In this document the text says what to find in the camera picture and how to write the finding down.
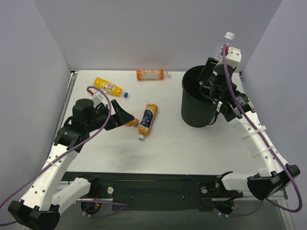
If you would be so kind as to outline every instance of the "white bottle cap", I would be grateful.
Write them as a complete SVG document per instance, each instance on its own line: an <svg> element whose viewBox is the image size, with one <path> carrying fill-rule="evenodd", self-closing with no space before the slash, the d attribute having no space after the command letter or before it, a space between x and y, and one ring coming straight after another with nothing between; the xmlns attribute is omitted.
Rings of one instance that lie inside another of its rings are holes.
<svg viewBox="0 0 307 230"><path fill-rule="evenodd" d="M144 140L144 135L139 134L138 139L139 139L139 140Z"/></svg>
<svg viewBox="0 0 307 230"><path fill-rule="evenodd" d="M171 75L168 71L164 71L164 78L171 78Z"/></svg>
<svg viewBox="0 0 307 230"><path fill-rule="evenodd" d="M231 33L231 32L227 32L226 34L225 34L225 37L224 38L227 38L227 39L229 39L229 40L233 40L234 39L234 37L235 37L235 34L233 34L233 33Z"/></svg>

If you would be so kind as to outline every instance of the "plastic bottle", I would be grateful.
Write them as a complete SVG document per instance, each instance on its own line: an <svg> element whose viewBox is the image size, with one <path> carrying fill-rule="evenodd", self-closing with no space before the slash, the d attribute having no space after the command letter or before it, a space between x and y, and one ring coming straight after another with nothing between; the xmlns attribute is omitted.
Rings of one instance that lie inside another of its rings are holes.
<svg viewBox="0 0 307 230"><path fill-rule="evenodd" d="M138 119L134 119L133 121L128 122L128 123L126 124L126 126L129 126L129 127L131 127L131 126L137 127L138 124L139 124L139 120L138 120Z"/></svg>
<svg viewBox="0 0 307 230"><path fill-rule="evenodd" d="M139 125L139 140L144 140L145 136L148 135L153 119L155 118L158 111L158 106L155 104L147 104L144 112L144 116Z"/></svg>
<svg viewBox="0 0 307 230"><path fill-rule="evenodd" d="M138 69L136 77L139 81L143 80L162 80L168 75L163 69Z"/></svg>
<svg viewBox="0 0 307 230"><path fill-rule="evenodd" d="M121 88L118 86L108 82L107 80L103 80L101 78L96 78L94 81L94 86L97 88L102 88L106 90L107 93L119 96L119 97L128 97L128 93L124 92Z"/></svg>
<svg viewBox="0 0 307 230"><path fill-rule="evenodd" d="M221 61L223 59L223 56L222 56L223 45L226 43L226 45L228 46L228 44L234 39L234 36L235 36L235 34L233 34L231 32L227 32L225 34L224 41L219 43L216 46L216 50L215 50L215 54L214 54L215 60Z"/></svg>

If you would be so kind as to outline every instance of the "orange bottle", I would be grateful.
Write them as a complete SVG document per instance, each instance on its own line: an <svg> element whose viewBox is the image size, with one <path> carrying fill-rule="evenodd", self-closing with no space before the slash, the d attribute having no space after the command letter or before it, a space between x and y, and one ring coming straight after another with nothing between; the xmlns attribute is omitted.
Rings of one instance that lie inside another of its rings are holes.
<svg viewBox="0 0 307 230"><path fill-rule="evenodd" d="M139 81L142 80L162 80L168 75L163 69L138 69L136 76Z"/></svg>
<svg viewBox="0 0 307 230"><path fill-rule="evenodd" d="M152 124L153 119L155 118L158 111L158 106L155 104L147 104L145 108L145 112L143 115L143 119L139 125L139 140L144 140L145 136L148 135Z"/></svg>
<svg viewBox="0 0 307 230"><path fill-rule="evenodd" d="M129 126L129 127L131 127L131 126L137 127L138 124L139 124L139 120L138 120L138 119L134 119L133 121L128 122L128 123L126 124L126 126Z"/></svg>

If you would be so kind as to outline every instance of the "white table surface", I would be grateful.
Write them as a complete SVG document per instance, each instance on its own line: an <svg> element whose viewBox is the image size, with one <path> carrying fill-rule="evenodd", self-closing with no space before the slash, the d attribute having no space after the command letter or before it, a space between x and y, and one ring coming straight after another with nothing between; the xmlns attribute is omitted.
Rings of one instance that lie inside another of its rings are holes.
<svg viewBox="0 0 307 230"><path fill-rule="evenodd" d="M160 81L137 81L135 71L80 70L64 120L81 98L90 98L86 87L95 78L108 80L129 93L116 99L127 112L141 120L147 103L158 105L158 114L145 141L138 129L122 126L103 130L84 145L68 171L105 173L222 174L256 172L256 165L237 132L219 115L213 126L193 128L181 118L184 72L170 72ZM238 74L233 81L242 91Z"/></svg>

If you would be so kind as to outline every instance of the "black trash can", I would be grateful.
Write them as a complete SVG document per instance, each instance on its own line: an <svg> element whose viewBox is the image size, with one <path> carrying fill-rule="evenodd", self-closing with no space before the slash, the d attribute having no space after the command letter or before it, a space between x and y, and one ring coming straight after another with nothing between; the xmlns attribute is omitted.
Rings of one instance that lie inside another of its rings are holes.
<svg viewBox="0 0 307 230"><path fill-rule="evenodd" d="M182 119L192 127L200 128L210 124L215 116L216 105L200 93L200 83L197 81L204 66L189 69L182 79ZM203 92L210 95L209 89Z"/></svg>

